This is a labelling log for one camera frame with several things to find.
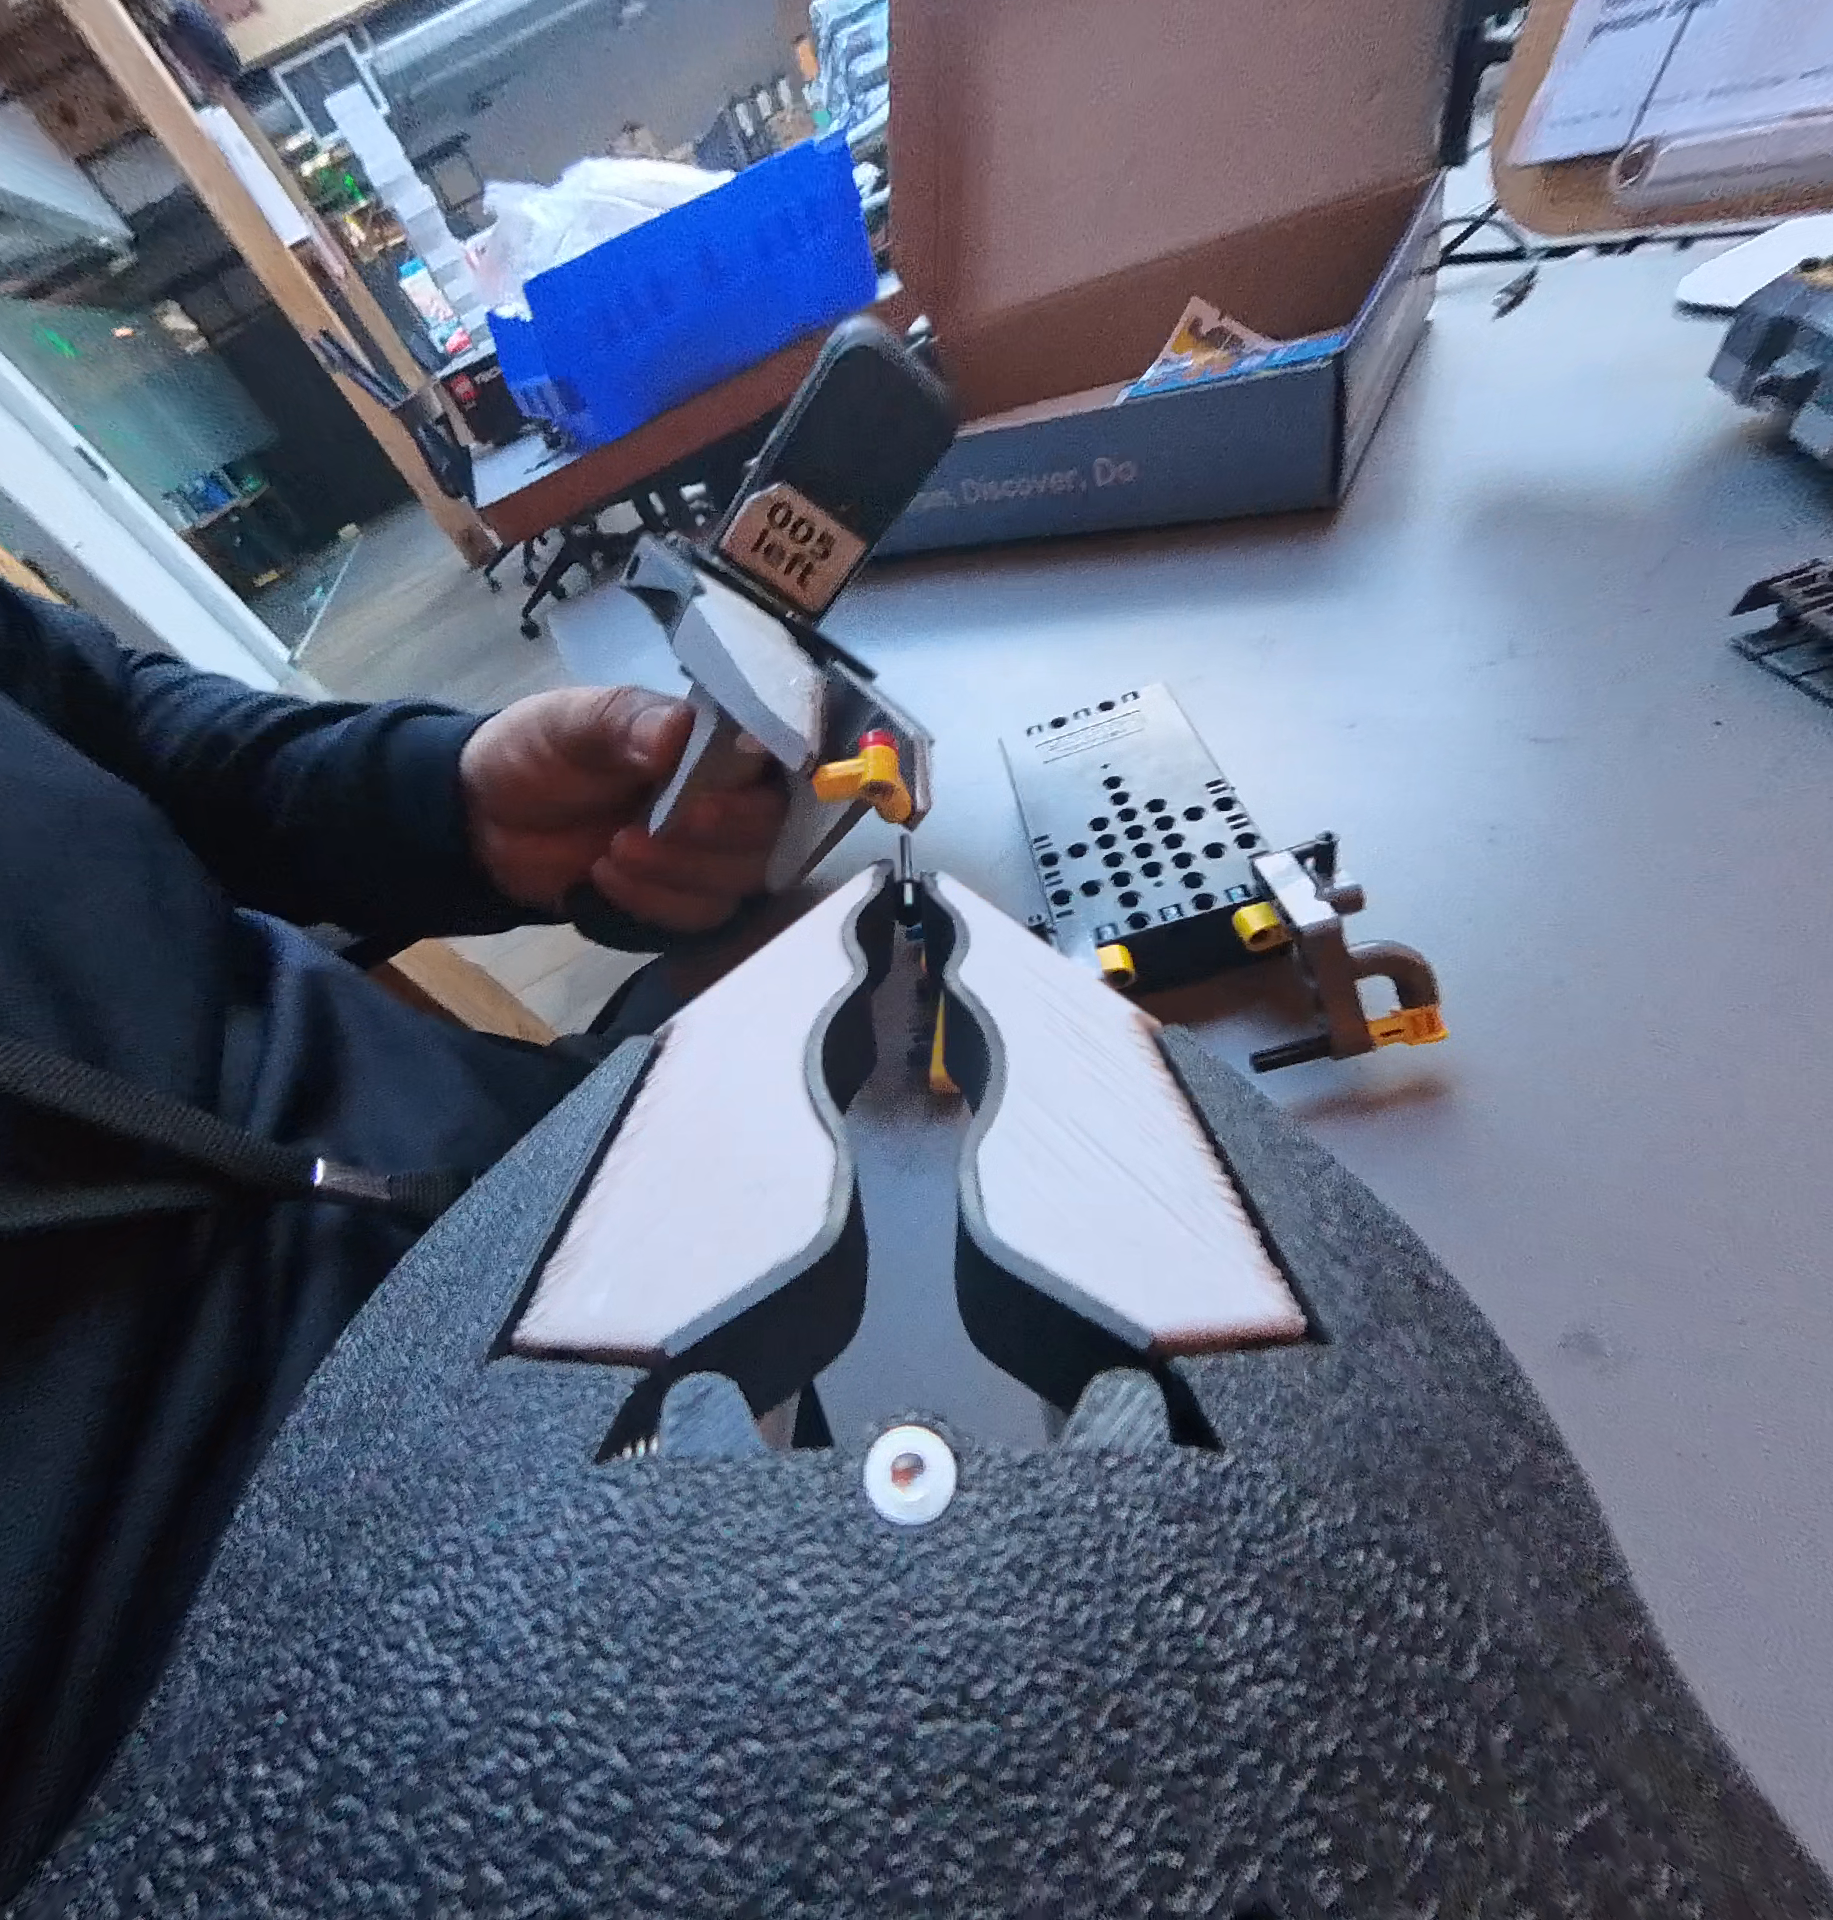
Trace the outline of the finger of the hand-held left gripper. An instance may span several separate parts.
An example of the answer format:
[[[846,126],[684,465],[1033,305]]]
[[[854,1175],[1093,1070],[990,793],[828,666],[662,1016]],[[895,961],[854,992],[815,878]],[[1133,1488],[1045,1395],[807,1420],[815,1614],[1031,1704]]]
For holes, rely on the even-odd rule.
[[[902,778],[919,793],[910,828],[922,828],[922,810],[930,810],[930,730],[902,701],[883,701],[877,677],[828,661],[818,666],[818,738],[815,738],[807,764],[784,775],[784,847],[764,860],[764,891],[807,883],[869,817],[869,808],[818,808],[815,793],[815,764],[854,760],[854,738],[869,722],[902,730]]]
[[[635,531],[626,591],[662,622],[694,694],[706,694],[770,764],[807,775],[828,730],[828,666],[807,635],[677,531]]]

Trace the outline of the wooden post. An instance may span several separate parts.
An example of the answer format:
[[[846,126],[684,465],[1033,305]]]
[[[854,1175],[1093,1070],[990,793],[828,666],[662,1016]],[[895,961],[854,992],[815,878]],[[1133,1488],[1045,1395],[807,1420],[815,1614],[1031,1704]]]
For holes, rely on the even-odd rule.
[[[160,147],[184,168],[184,183],[203,191],[203,207],[217,217],[217,228],[242,250],[242,264],[265,281],[265,295],[287,312],[287,327],[300,335],[300,352],[318,360],[318,340],[347,340],[365,376],[365,335],[353,335],[353,317],[327,305],[309,252],[292,252],[279,239],[279,225],[257,207],[257,191],[242,183],[242,168],[225,157],[225,143],[203,126],[203,102],[184,95],[184,81],[160,60],[160,44],[141,36],[141,26],[119,0],[62,0],[71,30],[87,36],[87,59],[116,71],[116,89],[133,102],[133,121],[160,136]],[[473,501],[438,496],[418,433],[361,392],[347,369],[318,360],[318,376],[332,376],[332,392],[353,401],[353,410],[365,421],[365,437],[391,454],[391,470],[418,484],[418,501],[433,506],[433,522],[489,563],[494,531],[481,522]]]

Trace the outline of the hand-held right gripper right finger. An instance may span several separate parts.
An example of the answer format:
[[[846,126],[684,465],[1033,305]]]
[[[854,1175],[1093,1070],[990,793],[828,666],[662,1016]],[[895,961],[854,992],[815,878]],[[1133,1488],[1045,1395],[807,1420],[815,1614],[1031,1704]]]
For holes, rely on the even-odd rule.
[[[990,1365],[1178,1365],[1303,1346],[1240,1190],[1187,1105],[1163,1026],[957,878],[922,878],[957,1165],[957,1314]]]

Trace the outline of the open cardboard box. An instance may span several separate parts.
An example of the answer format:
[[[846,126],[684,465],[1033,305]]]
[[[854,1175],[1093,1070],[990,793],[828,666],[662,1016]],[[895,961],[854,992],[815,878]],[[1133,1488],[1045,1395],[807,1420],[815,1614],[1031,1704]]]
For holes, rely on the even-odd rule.
[[[877,555],[1342,506],[1434,312],[1452,0],[990,0],[895,26],[895,267],[967,433]],[[1174,401],[1187,305],[1350,327]]]

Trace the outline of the person's left forearm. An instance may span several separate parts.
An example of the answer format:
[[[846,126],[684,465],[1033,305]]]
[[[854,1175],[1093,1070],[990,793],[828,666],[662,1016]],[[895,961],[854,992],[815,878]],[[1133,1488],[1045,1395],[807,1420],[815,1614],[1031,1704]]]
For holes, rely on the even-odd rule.
[[[489,722],[473,710],[257,694],[18,578],[0,578],[0,701],[160,808],[265,917],[401,949],[521,927],[473,850],[460,752]]]

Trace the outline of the grey brick frame assembly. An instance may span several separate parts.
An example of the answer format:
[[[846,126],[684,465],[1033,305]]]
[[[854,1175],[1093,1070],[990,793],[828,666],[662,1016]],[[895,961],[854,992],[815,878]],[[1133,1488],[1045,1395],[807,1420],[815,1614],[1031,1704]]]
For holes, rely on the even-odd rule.
[[[1452,1033],[1434,961],[1403,936],[1350,949],[1354,910],[1362,883],[1342,878],[1342,833],[1249,850],[1249,902],[1236,910],[1236,936],[1249,954],[1284,949],[1312,992],[1312,1033],[1249,1055],[1249,1076]]]

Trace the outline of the person's left hand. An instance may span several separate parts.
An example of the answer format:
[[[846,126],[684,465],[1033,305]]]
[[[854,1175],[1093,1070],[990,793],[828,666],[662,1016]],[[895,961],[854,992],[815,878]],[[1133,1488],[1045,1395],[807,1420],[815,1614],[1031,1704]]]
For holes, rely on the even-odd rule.
[[[489,883],[599,949],[677,949],[764,902],[784,778],[734,738],[725,786],[672,828],[653,793],[684,764],[694,710],[647,682],[524,694],[460,738],[460,817]]]

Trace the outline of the person's dark clothed torso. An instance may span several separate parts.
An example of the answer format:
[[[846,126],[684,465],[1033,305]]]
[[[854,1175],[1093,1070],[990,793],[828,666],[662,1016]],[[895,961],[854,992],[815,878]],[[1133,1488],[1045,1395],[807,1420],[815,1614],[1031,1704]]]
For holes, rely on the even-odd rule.
[[[361,1173],[489,1173],[588,1076],[207,891],[94,927],[0,883],[0,1033]],[[0,1896],[128,1733],[246,1469],[409,1245],[257,1192],[0,1234]]]

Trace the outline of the yellow brick connector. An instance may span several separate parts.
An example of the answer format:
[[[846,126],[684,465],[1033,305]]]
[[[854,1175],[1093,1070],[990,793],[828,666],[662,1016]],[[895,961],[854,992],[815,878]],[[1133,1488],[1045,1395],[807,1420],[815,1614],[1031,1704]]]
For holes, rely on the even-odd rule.
[[[869,808],[877,817],[910,828],[919,793],[902,778],[902,730],[869,722],[854,760],[815,764],[818,808]]]

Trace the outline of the black perforated brick block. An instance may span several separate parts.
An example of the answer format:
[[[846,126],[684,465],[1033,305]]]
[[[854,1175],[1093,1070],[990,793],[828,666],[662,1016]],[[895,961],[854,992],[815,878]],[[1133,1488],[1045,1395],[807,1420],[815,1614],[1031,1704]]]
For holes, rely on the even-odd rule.
[[[1174,682],[1055,710],[999,752],[1057,954],[1156,992],[1294,949],[1249,864],[1268,833]]]

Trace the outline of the blue storage bin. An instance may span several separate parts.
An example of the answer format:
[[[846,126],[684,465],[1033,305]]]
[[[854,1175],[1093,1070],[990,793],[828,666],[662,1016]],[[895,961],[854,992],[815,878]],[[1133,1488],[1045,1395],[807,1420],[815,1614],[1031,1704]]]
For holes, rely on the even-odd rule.
[[[786,143],[521,285],[494,327],[524,421],[614,449],[877,305],[854,143]]]

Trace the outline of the black office chair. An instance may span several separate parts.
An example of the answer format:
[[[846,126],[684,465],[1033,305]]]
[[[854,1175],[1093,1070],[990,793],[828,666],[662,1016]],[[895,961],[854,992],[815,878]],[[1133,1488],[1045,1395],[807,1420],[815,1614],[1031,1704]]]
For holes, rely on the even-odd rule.
[[[521,546],[521,635],[545,635],[545,614],[570,606],[570,571],[607,578],[614,563],[631,563],[635,531],[706,531],[725,521],[725,484],[635,484],[614,496],[599,506],[577,506],[562,531],[545,531],[545,563],[532,539]]]

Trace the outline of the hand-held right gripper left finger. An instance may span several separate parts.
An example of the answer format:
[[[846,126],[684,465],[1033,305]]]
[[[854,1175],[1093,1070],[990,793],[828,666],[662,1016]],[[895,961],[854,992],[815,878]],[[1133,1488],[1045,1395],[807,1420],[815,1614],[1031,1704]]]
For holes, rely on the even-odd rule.
[[[854,1148],[828,1026],[869,992],[883,917],[877,860],[662,1016],[524,1292],[521,1356],[684,1365],[837,1248]]]

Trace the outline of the colourful instruction booklet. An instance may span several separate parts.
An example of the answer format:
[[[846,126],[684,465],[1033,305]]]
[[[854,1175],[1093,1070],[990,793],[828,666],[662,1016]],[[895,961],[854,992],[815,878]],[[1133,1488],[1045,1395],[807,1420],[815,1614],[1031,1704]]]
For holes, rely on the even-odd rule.
[[[1120,392],[1120,406],[1133,401],[1174,401],[1174,392],[1207,392],[1207,378],[1249,378],[1249,376],[1294,376],[1294,369],[1322,369],[1335,352],[1350,352],[1350,327],[1322,335],[1263,335],[1240,317],[1229,317],[1223,305],[1187,305],[1163,335],[1163,352],[1149,360],[1149,376],[1133,376]]]

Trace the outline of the brown background table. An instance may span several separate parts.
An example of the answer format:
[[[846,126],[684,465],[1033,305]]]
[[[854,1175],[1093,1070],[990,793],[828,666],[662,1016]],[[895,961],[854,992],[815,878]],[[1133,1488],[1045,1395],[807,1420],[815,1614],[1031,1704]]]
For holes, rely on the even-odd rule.
[[[524,433],[521,449],[473,454],[481,522],[499,546],[521,546],[521,539],[545,539],[570,521],[588,521],[607,501],[647,496],[653,481],[694,481],[694,470],[725,465],[734,449],[770,433],[770,410],[815,376],[818,340],[828,340],[828,327],[800,335],[786,352],[770,352],[770,360],[759,360],[725,378],[706,378],[705,401],[635,421],[614,449],[550,449],[545,433]]]

